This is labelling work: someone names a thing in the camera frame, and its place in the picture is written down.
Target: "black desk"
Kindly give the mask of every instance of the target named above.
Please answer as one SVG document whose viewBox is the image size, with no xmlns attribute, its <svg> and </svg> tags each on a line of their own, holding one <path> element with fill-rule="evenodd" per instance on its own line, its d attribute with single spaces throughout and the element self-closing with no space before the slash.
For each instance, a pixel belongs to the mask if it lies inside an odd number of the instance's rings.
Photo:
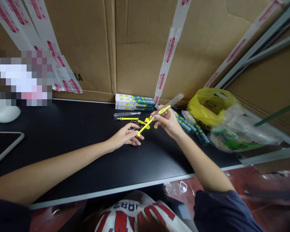
<svg viewBox="0 0 290 232">
<path fill-rule="evenodd" d="M 25 138 L 0 162 L 0 176 L 26 165 L 110 138 L 127 121 L 115 121 L 114 104 L 53 100 L 49 107 L 21 107 L 13 122 L 0 131 L 20 131 Z M 151 112 L 142 112 L 140 119 Z M 42 208 L 127 191 L 193 176 L 193 169 L 177 144 L 159 127 L 144 130 L 141 146 L 124 145 L 100 157 L 41 196 L 32 208 Z M 220 167 L 241 163 L 233 154 L 202 147 Z"/>
</svg>

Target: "packing tape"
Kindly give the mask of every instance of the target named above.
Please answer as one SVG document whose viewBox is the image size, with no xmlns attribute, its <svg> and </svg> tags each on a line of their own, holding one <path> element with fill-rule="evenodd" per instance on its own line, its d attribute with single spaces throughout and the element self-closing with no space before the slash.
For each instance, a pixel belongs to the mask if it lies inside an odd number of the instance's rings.
<svg viewBox="0 0 290 232">
<path fill-rule="evenodd" d="M 156 103 L 156 105 L 158 104 L 160 100 L 160 97 L 164 88 L 164 84 L 167 79 L 170 66 L 173 60 L 175 49 L 176 49 L 177 43 L 181 36 L 182 29 L 185 24 L 185 20 L 186 20 L 187 13 L 190 7 L 190 3 L 191 3 L 191 0 L 178 0 L 177 1 L 173 23 L 170 29 L 168 42 L 165 48 L 164 58 L 162 61 L 162 66 L 160 69 L 159 78 L 158 78 L 158 82 L 156 86 L 155 97 L 154 97 L 154 102 Z"/>
<path fill-rule="evenodd" d="M 245 35 L 240 39 L 240 41 L 237 43 L 235 48 L 232 50 L 232 52 L 229 54 L 227 59 L 224 60 L 224 62 L 219 66 L 219 68 L 214 72 L 214 74 L 211 76 L 211 78 L 207 81 L 205 86 L 203 88 L 209 88 L 210 84 L 217 79 L 217 77 L 222 73 L 223 70 L 237 57 L 239 52 L 244 48 L 244 46 L 247 44 L 247 42 L 251 39 L 251 37 L 257 32 L 257 30 L 262 26 L 262 24 L 266 21 L 266 19 L 272 15 L 272 13 L 281 5 L 281 4 L 287 4 L 290 0 L 272 0 L 267 7 L 264 9 L 264 11 L 261 13 L 261 15 L 254 21 L 254 23 L 250 26 L 248 31 L 245 33 Z"/>
<path fill-rule="evenodd" d="M 63 58 L 53 30 L 44 0 L 24 0 L 35 28 L 40 36 L 44 50 L 50 50 L 53 54 L 55 66 L 53 70 L 57 82 L 54 90 L 82 93 L 82 88 L 75 78 L 65 58 Z"/>
<path fill-rule="evenodd" d="M 82 88 L 60 53 L 44 1 L 25 0 L 25 4 L 38 32 L 21 0 L 0 0 L 1 25 L 19 50 L 52 51 L 54 90 L 82 93 Z"/>
</svg>

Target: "transparent tube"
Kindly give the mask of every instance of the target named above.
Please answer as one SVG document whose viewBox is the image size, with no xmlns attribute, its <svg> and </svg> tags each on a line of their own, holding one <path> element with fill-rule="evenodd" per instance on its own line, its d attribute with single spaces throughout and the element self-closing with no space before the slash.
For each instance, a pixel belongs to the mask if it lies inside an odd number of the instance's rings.
<svg viewBox="0 0 290 232">
<path fill-rule="evenodd" d="M 163 114 L 168 108 L 172 107 L 175 105 L 179 100 L 181 100 L 185 95 L 183 93 L 177 94 L 175 98 L 173 98 L 171 101 L 169 101 L 167 104 L 164 105 L 163 110 L 159 110 L 155 115 L 153 115 L 152 119 L 155 120 L 155 116 L 157 114 Z"/>
<path fill-rule="evenodd" d="M 177 96 L 175 98 L 173 98 L 171 101 L 169 101 L 167 104 L 165 104 L 165 106 L 171 105 L 171 107 L 173 105 L 175 105 L 179 100 L 181 100 L 185 95 L 183 93 L 179 93 L 177 94 Z"/>
<path fill-rule="evenodd" d="M 141 115 L 141 112 L 127 112 L 127 113 L 115 113 L 114 118 L 120 118 L 120 117 L 125 117 L 125 116 L 138 116 Z"/>
</svg>

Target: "hand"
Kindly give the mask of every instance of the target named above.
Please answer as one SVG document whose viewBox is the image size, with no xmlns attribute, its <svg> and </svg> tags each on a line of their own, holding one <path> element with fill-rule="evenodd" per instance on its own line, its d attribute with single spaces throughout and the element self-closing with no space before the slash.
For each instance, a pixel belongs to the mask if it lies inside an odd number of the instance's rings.
<svg viewBox="0 0 290 232">
<path fill-rule="evenodd" d="M 140 141 L 138 141 L 138 139 L 135 137 L 139 131 L 129 130 L 130 127 L 134 127 L 136 129 L 140 128 L 139 125 L 134 123 L 128 123 L 123 128 L 121 128 L 116 134 L 107 140 L 107 143 L 111 149 L 110 152 L 120 148 L 124 144 L 132 144 L 133 146 L 141 145 Z"/>
<path fill-rule="evenodd" d="M 161 110 L 165 106 L 160 106 L 158 111 Z M 173 139 L 178 139 L 182 135 L 185 135 L 182 127 L 177 121 L 176 116 L 172 113 L 171 109 L 167 109 L 167 114 L 156 115 L 155 119 L 158 122 L 155 123 L 155 127 L 162 126 L 162 128 L 168 133 L 168 135 Z"/>
</svg>

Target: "plastic bag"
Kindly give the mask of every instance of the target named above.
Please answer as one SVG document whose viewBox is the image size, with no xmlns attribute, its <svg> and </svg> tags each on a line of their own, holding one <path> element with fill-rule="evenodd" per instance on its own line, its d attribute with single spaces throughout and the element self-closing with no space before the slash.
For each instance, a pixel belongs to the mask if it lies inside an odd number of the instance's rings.
<svg viewBox="0 0 290 232">
<path fill-rule="evenodd" d="M 255 127 L 256 123 L 244 115 L 240 105 L 233 105 L 225 111 L 224 121 L 212 127 L 209 138 L 218 149 L 229 153 L 282 142 L 265 125 Z"/>
<path fill-rule="evenodd" d="M 200 89 L 188 103 L 187 110 L 197 119 L 198 124 L 204 129 L 210 129 L 222 123 L 225 119 L 224 111 L 239 101 L 229 91 L 207 88 Z"/>
</svg>

